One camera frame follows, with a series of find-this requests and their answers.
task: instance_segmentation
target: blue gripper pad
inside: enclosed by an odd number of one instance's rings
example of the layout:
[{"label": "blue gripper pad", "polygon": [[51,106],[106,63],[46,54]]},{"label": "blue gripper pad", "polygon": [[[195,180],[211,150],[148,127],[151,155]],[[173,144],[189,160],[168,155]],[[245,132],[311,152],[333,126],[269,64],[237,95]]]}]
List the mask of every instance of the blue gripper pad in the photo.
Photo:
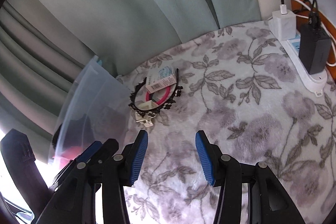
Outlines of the blue gripper pad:
[{"label": "blue gripper pad", "polygon": [[213,186],[215,183],[215,178],[213,175],[213,166],[199,132],[196,133],[195,143],[205,179],[211,186]]},{"label": "blue gripper pad", "polygon": [[139,178],[141,166],[143,159],[145,158],[146,150],[148,146],[148,133],[144,131],[143,137],[139,143],[137,152],[135,153],[134,160],[132,162],[131,177],[130,181],[133,185],[134,182]]}]

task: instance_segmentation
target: bedspread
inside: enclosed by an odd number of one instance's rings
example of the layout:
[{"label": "bedspread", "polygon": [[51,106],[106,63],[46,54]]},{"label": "bedspread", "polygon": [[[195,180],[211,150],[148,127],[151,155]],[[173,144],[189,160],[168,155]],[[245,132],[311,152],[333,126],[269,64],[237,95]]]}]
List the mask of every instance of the bedspread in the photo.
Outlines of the bedspread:
[{"label": "bedspread", "polygon": [[[131,90],[148,69],[179,68],[181,97],[149,128],[138,181],[125,188],[131,223],[213,223],[219,188],[207,185],[195,147],[204,130],[239,162],[266,161],[306,223],[319,224],[336,201],[336,85],[317,98],[265,21],[209,32],[140,65],[119,80]],[[130,118],[125,143],[144,129]],[[243,185],[241,223],[247,221]]]}]

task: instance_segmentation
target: barcode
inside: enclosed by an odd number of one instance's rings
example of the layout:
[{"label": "barcode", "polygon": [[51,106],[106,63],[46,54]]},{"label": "barcode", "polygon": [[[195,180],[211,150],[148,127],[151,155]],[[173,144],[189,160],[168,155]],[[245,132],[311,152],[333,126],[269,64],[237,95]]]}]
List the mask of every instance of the barcode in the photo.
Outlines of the barcode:
[{"label": "barcode", "polygon": [[161,87],[161,84],[160,84],[160,83],[157,83],[157,84],[155,84],[155,85],[152,85],[151,87],[152,87],[153,90],[156,90],[156,89],[158,89],[158,88]]}]

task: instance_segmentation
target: pink ring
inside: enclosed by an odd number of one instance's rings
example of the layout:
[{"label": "pink ring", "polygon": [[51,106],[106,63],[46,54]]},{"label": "pink ring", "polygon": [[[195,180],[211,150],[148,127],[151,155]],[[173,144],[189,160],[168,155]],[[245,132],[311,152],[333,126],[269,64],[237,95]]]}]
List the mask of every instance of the pink ring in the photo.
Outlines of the pink ring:
[{"label": "pink ring", "polygon": [[[167,100],[169,93],[170,93],[170,86],[166,87],[166,92],[164,96],[159,101],[157,101],[156,104],[157,105],[163,104]],[[146,102],[147,101],[149,101],[149,92],[146,93]]]}]

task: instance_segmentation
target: white power strip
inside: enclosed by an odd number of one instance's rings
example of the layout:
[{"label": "white power strip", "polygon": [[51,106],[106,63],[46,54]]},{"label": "white power strip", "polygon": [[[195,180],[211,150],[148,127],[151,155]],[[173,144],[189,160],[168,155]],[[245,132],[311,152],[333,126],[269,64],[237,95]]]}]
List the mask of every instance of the white power strip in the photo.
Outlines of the white power strip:
[{"label": "white power strip", "polygon": [[320,97],[323,95],[323,88],[327,83],[327,71],[324,69],[323,71],[313,75],[308,74],[307,70],[299,59],[300,39],[300,33],[297,33],[295,38],[280,41],[280,44],[287,52],[289,58],[292,60],[304,86],[310,92],[313,92],[316,97]]}]

